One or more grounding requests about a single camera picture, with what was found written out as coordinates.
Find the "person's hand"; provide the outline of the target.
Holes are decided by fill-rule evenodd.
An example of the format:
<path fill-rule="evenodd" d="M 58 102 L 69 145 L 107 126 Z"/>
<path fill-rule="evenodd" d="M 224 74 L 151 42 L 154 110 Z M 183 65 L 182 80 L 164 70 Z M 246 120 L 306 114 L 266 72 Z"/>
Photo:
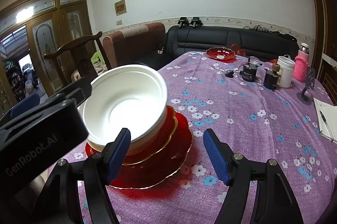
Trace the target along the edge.
<path fill-rule="evenodd" d="M 40 174 L 36 178 L 32 180 L 29 184 L 29 188 L 37 195 L 39 196 L 43 187 L 45 186 L 45 179 L 44 177 Z"/>

